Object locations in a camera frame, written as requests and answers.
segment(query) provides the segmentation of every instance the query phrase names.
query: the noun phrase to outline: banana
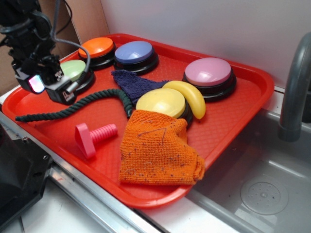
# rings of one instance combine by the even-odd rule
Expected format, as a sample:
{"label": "banana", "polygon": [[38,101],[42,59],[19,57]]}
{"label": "banana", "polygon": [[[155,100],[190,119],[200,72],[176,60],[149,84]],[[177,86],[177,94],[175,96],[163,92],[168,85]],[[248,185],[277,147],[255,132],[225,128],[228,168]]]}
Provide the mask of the banana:
{"label": "banana", "polygon": [[206,112],[206,105],[201,92],[190,83],[183,81],[170,81],[162,88],[170,88],[179,91],[186,98],[193,115],[197,119],[202,119]]}

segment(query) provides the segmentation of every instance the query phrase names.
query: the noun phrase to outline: sink drain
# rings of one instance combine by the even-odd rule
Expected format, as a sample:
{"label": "sink drain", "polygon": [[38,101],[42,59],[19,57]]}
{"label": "sink drain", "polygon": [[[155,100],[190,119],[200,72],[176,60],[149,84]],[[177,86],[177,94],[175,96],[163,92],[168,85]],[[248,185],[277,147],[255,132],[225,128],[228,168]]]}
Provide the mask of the sink drain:
{"label": "sink drain", "polygon": [[286,188],[272,177],[260,176],[248,180],[241,189],[243,203],[253,212],[273,215],[288,203]]}

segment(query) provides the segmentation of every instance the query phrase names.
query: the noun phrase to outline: orange cloth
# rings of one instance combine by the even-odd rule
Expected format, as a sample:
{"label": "orange cloth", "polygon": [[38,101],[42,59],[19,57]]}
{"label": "orange cloth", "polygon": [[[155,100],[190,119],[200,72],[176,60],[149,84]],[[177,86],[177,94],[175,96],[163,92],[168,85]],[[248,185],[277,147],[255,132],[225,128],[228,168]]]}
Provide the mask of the orange cloth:
{"label": "orange cloth", "polygon": [[195,184],[204,159],[187,144],[187,122],[136,110],[121,143],[120,182],[150,185]]}

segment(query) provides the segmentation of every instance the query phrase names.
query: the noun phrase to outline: pink bolt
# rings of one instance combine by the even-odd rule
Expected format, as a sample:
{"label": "pink bolt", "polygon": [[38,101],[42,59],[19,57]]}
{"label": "pink bolt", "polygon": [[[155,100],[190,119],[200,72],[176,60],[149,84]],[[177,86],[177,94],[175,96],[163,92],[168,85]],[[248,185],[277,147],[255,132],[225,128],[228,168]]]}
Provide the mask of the pink bolt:
{"label": "pink bolt", "polygon": [[85,123],[76,125],[74,138],[83,155],[89,159],[96,154],[94,144],[116,135],[115,124],[105,125],[96,130],[89,131]]}

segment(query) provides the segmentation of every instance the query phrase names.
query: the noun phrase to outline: blue cloth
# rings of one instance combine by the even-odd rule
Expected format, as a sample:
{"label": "blue cloth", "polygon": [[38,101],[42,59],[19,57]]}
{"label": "blue cloth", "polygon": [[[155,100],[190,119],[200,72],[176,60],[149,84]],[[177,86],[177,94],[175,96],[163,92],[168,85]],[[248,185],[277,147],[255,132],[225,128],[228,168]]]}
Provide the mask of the blue cloth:
{"label": "blue cloth", "polygon": [[111,72],[114,81],[127,94],[131,102],[136,105],[139,98],[145,93],[162,88],[168,81],[155,82],[127,70],[115,70]]}

